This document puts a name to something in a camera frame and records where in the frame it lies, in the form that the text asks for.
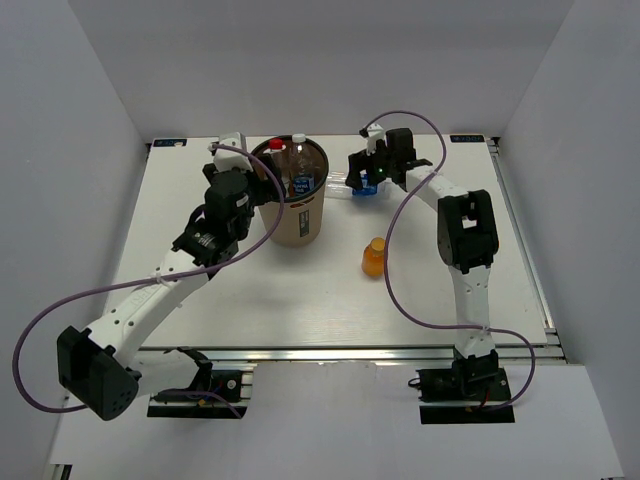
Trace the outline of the blue label water bottle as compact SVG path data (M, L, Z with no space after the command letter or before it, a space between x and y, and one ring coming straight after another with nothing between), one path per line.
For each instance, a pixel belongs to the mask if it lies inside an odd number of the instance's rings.
M366 173L360 174L362 188L356 190L346 184L347 175L341 172L331 172L326 180L326 193L328 198L347 200L352 197L369 197L376 196L382 192L382 188L378 185L369 183Z
M305 134L292 136L289 159L293 193L301 196L311 192L315 187L315 166Z

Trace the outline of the red label water bottle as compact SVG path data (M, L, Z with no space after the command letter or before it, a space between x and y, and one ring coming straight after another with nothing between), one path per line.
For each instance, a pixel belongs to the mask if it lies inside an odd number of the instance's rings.
M284 196L290 196L291 172L288 159L288 151L284 141L280 138L271 138L269 140L269 154L280 172L281 182L283 184Z

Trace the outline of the orange juice bottle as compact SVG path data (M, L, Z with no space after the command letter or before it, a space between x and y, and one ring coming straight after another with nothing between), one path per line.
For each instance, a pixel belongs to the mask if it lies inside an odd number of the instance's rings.
M378 278L384 274L384 262L385 239L382 237L375 237L364 249L361 269L365 275L372 278Z

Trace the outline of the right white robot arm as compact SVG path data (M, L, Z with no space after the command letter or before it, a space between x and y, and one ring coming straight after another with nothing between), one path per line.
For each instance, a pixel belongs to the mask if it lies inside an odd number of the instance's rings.
M408 128L384 130L374 123L360 131L366 148L348 157L345 184L363 189L386 180L431 207L437 215L437 248L448 267L455 299L457 358L481 359L495 352L490 333L488 284L499 240L490 194L464 189L417 157Z

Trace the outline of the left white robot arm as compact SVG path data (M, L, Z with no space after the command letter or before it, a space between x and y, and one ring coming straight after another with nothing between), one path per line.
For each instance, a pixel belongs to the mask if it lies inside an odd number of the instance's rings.
M145 285L83 330L66 328L56 342L59 381L85 407L109 421L134 399L160 389L178 389L199 399L211 387L206 358L193 349L165 352L158 366L137 359L150 334L192 293L239 257L254 210L284 203L279 174L234 167L219 171L207 165L204 202L191 213L183 232Z

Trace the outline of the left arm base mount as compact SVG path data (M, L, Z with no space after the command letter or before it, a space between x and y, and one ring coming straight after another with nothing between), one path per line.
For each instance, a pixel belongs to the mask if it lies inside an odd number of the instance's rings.
M148 418L240 420L251 397L252 375L248 367L220 365L192 348L163 353L189 359L195 372L188 385L166 387L150 395Z

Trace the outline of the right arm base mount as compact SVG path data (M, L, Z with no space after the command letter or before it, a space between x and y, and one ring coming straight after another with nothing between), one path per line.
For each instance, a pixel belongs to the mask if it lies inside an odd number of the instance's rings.
M466 387L452 368L421 369L407 381L418 393L422 425L513 424L511 405L494 410L511 399L506 372L499 368L491 379Z

